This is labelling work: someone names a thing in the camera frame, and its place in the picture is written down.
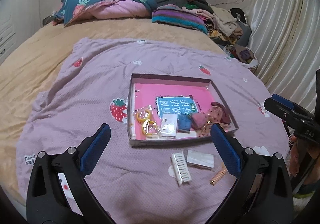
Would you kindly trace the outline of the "dark maroon hair claw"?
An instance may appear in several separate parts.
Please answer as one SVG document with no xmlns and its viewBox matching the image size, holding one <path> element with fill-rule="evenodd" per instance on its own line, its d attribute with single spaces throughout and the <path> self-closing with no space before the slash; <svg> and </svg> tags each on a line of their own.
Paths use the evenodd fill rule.
<svg viewBox="0 0 320 224">
<path fill-rule="evenodd" d="M 219 118 L 219 122 L 224 124 L 230 124 L 231 119 L 230 116 L 226 110 L 226 108 L 219 102 L 212 102 L 212 111 L 217 113 L 217 116 Z"/>
</svg>

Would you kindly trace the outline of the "silver white packet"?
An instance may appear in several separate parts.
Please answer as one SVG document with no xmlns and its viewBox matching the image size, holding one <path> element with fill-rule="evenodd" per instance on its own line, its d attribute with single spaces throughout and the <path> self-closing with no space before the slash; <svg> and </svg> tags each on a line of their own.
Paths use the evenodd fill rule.
<svg viewBox="0 0 320 224">
<path fill-rule="evenodd" d="M 194 150 L 188 150 L 186 162 L 190 166 L 200 167 L 204 169 L 213 169 L 214 155 Z"/>
</svg>

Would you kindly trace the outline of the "white plastic comb clip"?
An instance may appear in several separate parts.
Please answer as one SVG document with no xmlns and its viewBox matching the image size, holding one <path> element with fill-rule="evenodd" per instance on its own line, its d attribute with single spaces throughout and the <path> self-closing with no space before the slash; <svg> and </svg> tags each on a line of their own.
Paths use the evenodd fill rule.
<svg viewBox="0 0 320 224">
<path fill-rule="evenodd" d="M 192 180 L 183 151 L 172 153 L 171 163 L 179 187 Z"/>
</svg>

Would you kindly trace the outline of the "pink fuzzy pompom clip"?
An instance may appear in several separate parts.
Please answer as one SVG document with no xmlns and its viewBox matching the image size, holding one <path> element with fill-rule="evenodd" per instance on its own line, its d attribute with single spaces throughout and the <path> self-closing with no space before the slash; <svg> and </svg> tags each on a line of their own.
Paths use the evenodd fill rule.
<svg viewBox="0 0 320 224">
<path fill-rule="evenodd" d="M 206 121 L 207 116 L 203 112 L 191 114 L 191 125 L 195 130 L 202 128 L 205 125 Z"/>
</svg>

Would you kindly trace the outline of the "blue plastic card box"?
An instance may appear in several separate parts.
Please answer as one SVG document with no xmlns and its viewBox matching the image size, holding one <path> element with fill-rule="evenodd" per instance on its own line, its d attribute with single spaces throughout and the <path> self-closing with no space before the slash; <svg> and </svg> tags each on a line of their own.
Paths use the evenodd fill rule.
<svg viewBox="0 0 320 224">
<path fill-rule="evenodd" d="M 191 129 L 191 117 L 187 114 L 179 114 L 177 120 L 177 131 L 189 133 Z"/>
</svg>

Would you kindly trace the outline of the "yellow bangles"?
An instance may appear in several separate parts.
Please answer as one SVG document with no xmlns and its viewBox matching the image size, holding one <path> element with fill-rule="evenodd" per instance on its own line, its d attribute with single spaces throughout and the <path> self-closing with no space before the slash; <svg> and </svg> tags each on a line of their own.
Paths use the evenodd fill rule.
<svg viewBox="0 0 320 224">
<path fill-rule="evenodd" d="M 159 126 L 153 116 L 151 105 L 141 107 L 134 112 L 135 120 L 141 126 L 141 133 L 147 138 L 159 136 Z"/>
</svg>

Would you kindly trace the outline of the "white jewelry card packet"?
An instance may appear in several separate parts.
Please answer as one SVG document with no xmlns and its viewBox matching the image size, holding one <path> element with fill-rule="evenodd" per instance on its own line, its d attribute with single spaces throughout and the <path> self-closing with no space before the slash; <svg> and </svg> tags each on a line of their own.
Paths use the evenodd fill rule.
<svg viewBox="0 0 320 224">
<path fill-rule="evenodd" d="M 161 137 L 175 138 L 177 133 L 178 114 L 163 114 L 159 133 Z"/>
</svg>

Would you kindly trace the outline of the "lilac cartoon print blanket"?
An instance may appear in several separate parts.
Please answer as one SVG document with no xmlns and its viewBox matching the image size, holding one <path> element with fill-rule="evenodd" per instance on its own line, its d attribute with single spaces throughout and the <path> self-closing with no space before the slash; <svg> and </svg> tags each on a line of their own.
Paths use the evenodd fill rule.
<svg viewBox="0 0 320 224">
<path fill-rule="evenodd" d="M 244 147 L 286 155 L 289 141 L 281 120 L 263 110 L 264 84 L 224 54 L 137 39 L 89 39 L 75 44 L 52 87 L 41 92 L 17 143 L 16 175 L 23 197 L 35 156 L 64 152 L 106 123 L 111 140 L 86 181 L 117 223 L 204 223 L 234 183 L 225 176 L 210 185 L 213 171 L 193 167 L 179 186 L 168 173 L 176 148 L 132 148 L 127 100 L 132 74 L 212 80 L 230 107 Z"/>
</svg>

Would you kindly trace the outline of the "cream striped curtain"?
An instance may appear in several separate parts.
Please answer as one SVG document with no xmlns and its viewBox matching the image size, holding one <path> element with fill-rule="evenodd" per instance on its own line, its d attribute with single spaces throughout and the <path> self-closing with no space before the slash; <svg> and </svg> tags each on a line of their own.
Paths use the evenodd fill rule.
<svg viewBox="0 0 320 224">
<path fill-rule="evenodd" d="M 316 106 L 319 69 L 319 0 L 251 0 L 249 47 L 255 72 L 270 93 L 310 112 Z"/>
</svg>

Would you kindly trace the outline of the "pile of folded clothes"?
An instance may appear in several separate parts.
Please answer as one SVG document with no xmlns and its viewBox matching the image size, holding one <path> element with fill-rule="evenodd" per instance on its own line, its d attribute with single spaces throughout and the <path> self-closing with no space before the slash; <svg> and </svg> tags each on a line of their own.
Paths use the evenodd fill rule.
<svg viewBox="0 0 320 224">
<path fill-rule="evenodd" d="M 228 11 L 210 5 L 206 0 L 187 0 L 184 9 L 203 20 L 208 37 L 230 58 L 237 59 L 251 72 L 257 70 L 259 61 L 248 47 L 252 31 L 242 9 Z"/>
</svg>

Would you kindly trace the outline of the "white round hair clip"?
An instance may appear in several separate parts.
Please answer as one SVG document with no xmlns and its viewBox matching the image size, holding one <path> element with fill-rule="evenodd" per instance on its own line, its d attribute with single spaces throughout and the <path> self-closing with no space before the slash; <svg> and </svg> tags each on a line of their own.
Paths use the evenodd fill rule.
<svg viewBox="0 0 320 224">
<path fill-rule="evenodd" d="M 175 171 L 172 165 L 169 166 L 168 173 L 172 178 L 175 178 Z"/>
</svg>

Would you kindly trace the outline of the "tan bed sheet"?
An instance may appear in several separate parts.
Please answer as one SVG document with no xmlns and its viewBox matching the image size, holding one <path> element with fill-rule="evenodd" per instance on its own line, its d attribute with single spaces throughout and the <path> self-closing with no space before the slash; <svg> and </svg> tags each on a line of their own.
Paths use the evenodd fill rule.
<svg viewBox="0 0 320 224">
<path fill-rule="evenodd" d="M 93 20 L 68 27 L 48 24 L 39 29 L 1 64 L 1 186 L 20 204 L 25 204 L 25 199 L 16 177 L 17 141 L 38 93 L 51 87 L 73 45 L 84 37 L 150 39 L 223 53 L 202 32 L 150 19 Z"/>
</svg>

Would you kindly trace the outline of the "striped purple teal blanket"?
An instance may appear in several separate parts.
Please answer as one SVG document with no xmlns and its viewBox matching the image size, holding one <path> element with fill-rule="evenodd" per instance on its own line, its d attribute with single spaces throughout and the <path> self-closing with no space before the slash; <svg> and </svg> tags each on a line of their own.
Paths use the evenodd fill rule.
<svg viewBox="0 0 320 224">
<path fill-rule="evenodd" d="M 197 15 L 185 11 L 176 5 L 162 5 L 152 13 L 153 23 L 179 26 L 186 29 L 193 29 L 208 34 L 204 21 Z"/>
</svg>

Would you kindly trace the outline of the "navy pink strawberry quilt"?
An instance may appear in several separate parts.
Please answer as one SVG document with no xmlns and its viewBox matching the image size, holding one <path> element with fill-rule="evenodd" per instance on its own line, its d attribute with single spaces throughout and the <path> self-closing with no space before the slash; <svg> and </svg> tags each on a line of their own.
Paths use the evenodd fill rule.
<svg viewBox="0 0 320 224">
<path fill-rule="evenodd" d="M 63 0 L 53 24 L 69 26 L 87 19 L 148 18 L 157 9 L 155 0 Z"/>
</svg>

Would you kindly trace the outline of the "white wardrobe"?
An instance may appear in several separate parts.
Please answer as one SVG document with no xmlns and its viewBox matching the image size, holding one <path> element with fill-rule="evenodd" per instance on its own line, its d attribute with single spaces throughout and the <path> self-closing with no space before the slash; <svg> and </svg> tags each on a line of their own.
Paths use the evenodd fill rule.
<svg viewBox="0 0 320 224">
<path fill-rule="evenodd" d="M 1 62 L 40 27 L 39 0 L 1 0 Z"/>
</svg>

